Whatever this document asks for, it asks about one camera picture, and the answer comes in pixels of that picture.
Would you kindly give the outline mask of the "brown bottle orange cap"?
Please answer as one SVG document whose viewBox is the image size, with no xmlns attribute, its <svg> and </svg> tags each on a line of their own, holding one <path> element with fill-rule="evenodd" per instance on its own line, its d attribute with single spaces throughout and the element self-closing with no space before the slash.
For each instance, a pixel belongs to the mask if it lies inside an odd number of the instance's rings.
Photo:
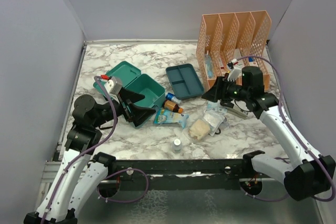
<svg viewBox="0 0 336 224">
<path fill-rule="evenodd" d="M 176 103 L 174 103 L 170 100 L 165 100 L 165 102 L 163 103 L 163 107 L 166 110 L 169 110 L 169 111 L 174 112 L 174 113 L 180 113 L 180 114 L 183 113 L 183 109 L 180 108 L 179 105 L 177 105 Z"/>
</svg>

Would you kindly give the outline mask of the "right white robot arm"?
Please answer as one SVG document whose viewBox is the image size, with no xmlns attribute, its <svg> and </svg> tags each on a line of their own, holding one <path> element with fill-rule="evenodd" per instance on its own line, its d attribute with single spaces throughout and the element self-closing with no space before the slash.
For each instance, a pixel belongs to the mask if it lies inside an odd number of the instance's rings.
<svg viewBox="0 0 336 224">
<path fill-rule="evenodd" d="M 335 184 L 332 181 L 335 160 L 330 155 L 323 156 L 309 144 L 288 119 L 276 96 L 264 91 L 263 73 L 258 67 L 244 67 L 241 84 L 230 80 L 229 73 L 217 77 L 202 99 L 245 102 L 247 109 L 276 137 L 290 160 L 286 164 L 263 151 L 245 154 L 241 171 L 246 177 L 265 174 L 282 183 L 288 195 L 296 201 L 315 197 L 328 190 L 332 194 L 325 201 L 335 198 Z"/>
</svg>

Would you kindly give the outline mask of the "small white grey-cap bottle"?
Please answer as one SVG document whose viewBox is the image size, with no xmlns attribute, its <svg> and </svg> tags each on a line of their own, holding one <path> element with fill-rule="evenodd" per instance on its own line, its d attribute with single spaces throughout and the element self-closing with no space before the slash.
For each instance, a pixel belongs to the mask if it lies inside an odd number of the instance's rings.
<svg viewBox="0 0 336 224">
<path fill-rule="evenodd" d="M 178 153 L 181 151 L 183 145 L 182 145 L 182 142 L 181 140 L 179 139 L 175 139 L 173 142 L 172 142 L 172 148 L 173 148 L 173 151 Z"/>
</svg>

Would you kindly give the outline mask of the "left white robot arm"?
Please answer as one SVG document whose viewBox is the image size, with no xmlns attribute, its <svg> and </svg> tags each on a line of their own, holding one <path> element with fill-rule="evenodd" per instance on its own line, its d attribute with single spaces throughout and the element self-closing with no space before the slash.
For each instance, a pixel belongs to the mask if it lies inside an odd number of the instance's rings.
<svg viewBox="0 0 336 224">
<path fill-rule="evenodd" d="M 116 173 L 116 159 L 105 153 L 94 154 L 102 143 L 99 128 L 106 122 L 117 123 L 123 115 L 135 126 L 143 124 L 154 108 L 137 106 L 144 95 L 121 88 L 117 100 L 98 104 L 88 94 L 74 102 L 74 122 L 67 135 L 63 158 L 51 188 L 36 211 L 24 223 L 77 223 L 81 209 L 103 179 Z"/>
</svg>

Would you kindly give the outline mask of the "white bottle blue cap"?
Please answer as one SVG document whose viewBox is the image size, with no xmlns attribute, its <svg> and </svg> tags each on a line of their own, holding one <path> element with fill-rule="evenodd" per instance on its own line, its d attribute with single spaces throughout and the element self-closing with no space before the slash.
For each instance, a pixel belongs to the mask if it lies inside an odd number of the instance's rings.
<svg viewBox="0 0 336 224">
<path fill-rule="evenodd" d="M 174 94 L 172 94 L 172 93 L 169 93 L 169 92 L 168 92 L 168 93 L 166 94 L 165 98 L 166 98 L 167 100 L 169 100 L 169 101 L 172 101 L 172 102 L 178 104 L 178 105 L 181 104 L 181 100 L 179 100 L 179 99 L 178 99 Z"/>
</svg>

